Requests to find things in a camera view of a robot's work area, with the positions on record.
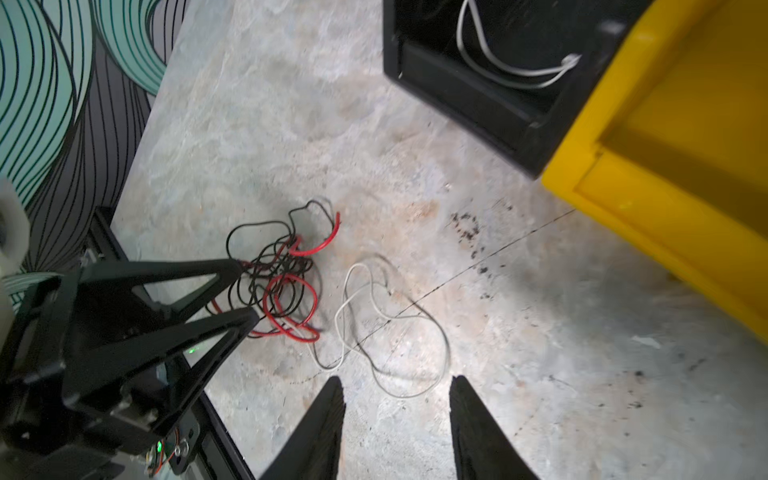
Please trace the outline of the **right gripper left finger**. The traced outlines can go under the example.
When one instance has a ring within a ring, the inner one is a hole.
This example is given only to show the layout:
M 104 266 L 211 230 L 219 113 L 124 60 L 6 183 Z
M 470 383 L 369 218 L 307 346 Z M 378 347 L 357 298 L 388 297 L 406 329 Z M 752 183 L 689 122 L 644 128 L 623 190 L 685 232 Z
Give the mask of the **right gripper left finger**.
M 332 376 L 261 479 L 336 479 L 345 411 L 342 382 Z

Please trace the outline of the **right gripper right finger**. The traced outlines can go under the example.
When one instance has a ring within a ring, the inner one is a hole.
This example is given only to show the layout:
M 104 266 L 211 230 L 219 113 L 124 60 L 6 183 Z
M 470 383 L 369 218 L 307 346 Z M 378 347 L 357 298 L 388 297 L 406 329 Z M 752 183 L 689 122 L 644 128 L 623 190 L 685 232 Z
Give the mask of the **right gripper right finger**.
M 538 479 L 465 376 L 452 378 L 449 403 L 458 479 Z

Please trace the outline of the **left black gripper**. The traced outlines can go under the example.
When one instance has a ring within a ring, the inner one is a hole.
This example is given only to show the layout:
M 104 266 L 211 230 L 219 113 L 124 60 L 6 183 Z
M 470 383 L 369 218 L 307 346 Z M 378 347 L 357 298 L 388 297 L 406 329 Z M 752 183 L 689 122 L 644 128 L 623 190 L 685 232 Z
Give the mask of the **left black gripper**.
M 233 259 L 103 261 L 27 288 L 1 354 L 1 476 L 112 479 L 154 454 L 258 324 L 241 308 L 185 324 L 242 273 Z M 168 362 L 216 343 L 169 380 Z

